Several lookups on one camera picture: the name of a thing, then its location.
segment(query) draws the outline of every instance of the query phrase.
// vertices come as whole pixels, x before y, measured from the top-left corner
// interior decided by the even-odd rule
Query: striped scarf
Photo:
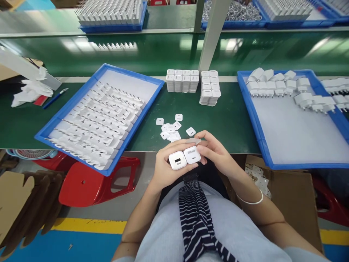
[[[195,261],[206,251],[215,251],[224,262],[237,259],[216,239],[210,208],[197,175],[184,177],[179,190],[179,211],[184,242],[184,262]]]

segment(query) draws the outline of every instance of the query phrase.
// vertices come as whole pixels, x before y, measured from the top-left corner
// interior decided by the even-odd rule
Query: red object
[[[77,162],[69,170],[63,182],[59,202],[71,207],[87,207],[132,192],[136,188],[133,181],[139,164],[138,158],[121,157],[113,173],[110,176],[103,176],[85,164]],[[130,179],[126,188],[113,193],[111,191],[113,178],[123,167],[131,167]]]
[[[150,0],[150,5],[166,5],[166,0]]]
[[[68,172],[77,160],[59,151],[54,158],[33,160],[33,162],[53,171]]]
[[[191,0],[177,0],[177,1],[176,1],[176,4],[180,4],[181,1],[183,1],[183,4],[182,4],[182,5],[185,4],[185,1],[187,1],[186,4],[192,4]]]
[[[37,106],[42,106],[47,99],[48,99],[47,96],[41,95],[33,104]]]
[[[313,186],[326,198],[329,204],[327,212],[317,211],[318,217],[349,227],[349,210],[337,201],[325,181],[313,176]]]

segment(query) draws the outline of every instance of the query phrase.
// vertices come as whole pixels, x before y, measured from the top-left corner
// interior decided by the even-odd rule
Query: gray shirt
[[[328,262],[328,260],[296,247],[281,249],[270,242],[252,220],[239,207],[222,197],[205,183],[200,185],[211,211],[216,238],[239,262]],[[136,258],[124,257],[115,262],[183,261],[184,244],[178,207],[178,190],[175,186],[161,202],[159,212],[145,235]],[[221,261],[216,253],[204,253],[198,262]]]

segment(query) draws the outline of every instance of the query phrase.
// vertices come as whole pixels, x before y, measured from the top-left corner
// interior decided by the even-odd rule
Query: person's left hand
[[[198,166],[197,163],[187,164],[181,169],[173,170],[171,165],[167,162],[170,154],[195,146],[195,143],[186,143],[186,141],[186,139],[182,139],[170,143],[163,149],[160,149],[156,154],[154,176],[149,185],[152,185],[158,192],[172,184],[177,178]]]

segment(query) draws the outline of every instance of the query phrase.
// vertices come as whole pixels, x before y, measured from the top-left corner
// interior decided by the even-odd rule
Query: usb-c charger
[[[196,146],[185,149],[183,153],[188,164],[194,164],[201,160],[200,153],[197,151]]]
[[[186,166],[185,156],[182,151],[177,151],[168,156],[168,161],[173,170],[178,170]]]

